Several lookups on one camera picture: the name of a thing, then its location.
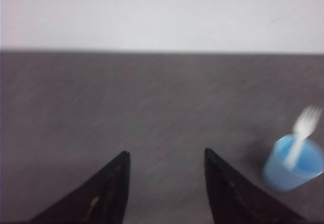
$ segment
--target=white plastic fork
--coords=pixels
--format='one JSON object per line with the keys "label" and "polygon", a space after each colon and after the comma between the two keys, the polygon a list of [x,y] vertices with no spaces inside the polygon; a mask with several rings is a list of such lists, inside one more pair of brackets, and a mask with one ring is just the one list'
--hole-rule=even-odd
{"label": "white plastic fork", "polygon": [[298,117],[293,127],[295,142],[290,148],[287,157],[283,161],[284,165],[289,170],[292,170],[297,165],[298,159],[303,149],[304,140],[314,132],[321,112],[322,108],[310,105],[306,109],[304,109],[304,111]]}

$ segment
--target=blue plastic cup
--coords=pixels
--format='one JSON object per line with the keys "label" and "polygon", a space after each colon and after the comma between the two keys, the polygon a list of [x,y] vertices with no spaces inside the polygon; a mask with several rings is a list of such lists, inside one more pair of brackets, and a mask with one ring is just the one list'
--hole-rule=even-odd
{"label": "blue plastic cup", "polygon": [[296,167],[292,170],[283,164],[295,137],[287,135],[278,140],[264,168],[265,183],[277,191],[289,191],[319,176],[324,171],[324,155],[319,146],[310,139],[304,142]]}

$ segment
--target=fork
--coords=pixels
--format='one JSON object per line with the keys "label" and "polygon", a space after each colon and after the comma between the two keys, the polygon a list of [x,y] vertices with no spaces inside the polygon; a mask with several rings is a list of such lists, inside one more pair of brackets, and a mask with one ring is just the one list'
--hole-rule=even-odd
{"label": "fork", "polygon": [[303,148],[304,140],[314,132],[321,112],[322,108],[310,105],[304,109],[301,115],[298,117],[293,127],[295,142],[291,146],[287,157],[283,161],[283,164],[289,170],[292,170],[297,165]]}

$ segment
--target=fork handle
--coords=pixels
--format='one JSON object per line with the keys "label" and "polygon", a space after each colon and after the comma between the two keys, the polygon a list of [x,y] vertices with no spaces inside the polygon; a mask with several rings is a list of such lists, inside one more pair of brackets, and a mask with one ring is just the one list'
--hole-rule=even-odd
{"label": "fork handle", "polygon": [[296,140],[295,140],[295,142],[293,142],[293,145],[291,146],[287,157],[283,161],[283,164],[289,170],[293,170],[293,168],[297,165],[298,159],[299,159],[301,151],[303,149],[304,140],[305,140],[304,138],[297,135]]}

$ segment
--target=white wall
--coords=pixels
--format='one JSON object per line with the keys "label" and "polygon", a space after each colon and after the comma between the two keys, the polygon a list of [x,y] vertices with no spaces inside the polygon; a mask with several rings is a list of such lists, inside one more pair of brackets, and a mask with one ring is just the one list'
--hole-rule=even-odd
{"label": "white wall", "polygon": [[2,48],[324,53],[324,0],[2,0]]}

